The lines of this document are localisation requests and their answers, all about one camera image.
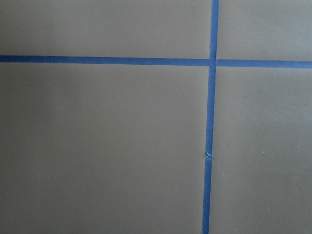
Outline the blue tape line lengthwise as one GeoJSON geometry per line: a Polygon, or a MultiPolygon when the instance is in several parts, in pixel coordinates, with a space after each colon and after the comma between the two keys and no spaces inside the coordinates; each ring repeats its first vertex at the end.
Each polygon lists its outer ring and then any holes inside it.
{"type": "Polygon", "coordinates": [[[206,118],[207,120],[206,142],[205,142],[206,157],[205,157],[203,216],[202,216],[203,234],[209,233],[209,224],[210,224],[218,16],[219,16],[219,0],[213,0],[211,7],[210,54],[209,54],[210,58],[209,58],[208,98],[207,98],[207,118],[206,118]]]}

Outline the blue tape line crosswise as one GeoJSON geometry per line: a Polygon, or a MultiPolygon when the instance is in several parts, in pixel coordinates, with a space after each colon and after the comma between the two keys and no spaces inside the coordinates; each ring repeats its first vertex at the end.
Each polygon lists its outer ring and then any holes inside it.
{"type": "Polygon", "coordinates": [[[311,69],[310,61],[282,60],[243,60],[208,58],[125,58],[125,57],[74,57],[74,56],[17,56],[1,55],[5,63],[69,63],[69,64],[113,64],[113,65],[164,65],[164,66],[203,66],[209,67],[262,67],[262,68],[297,68],[311,69]]]}

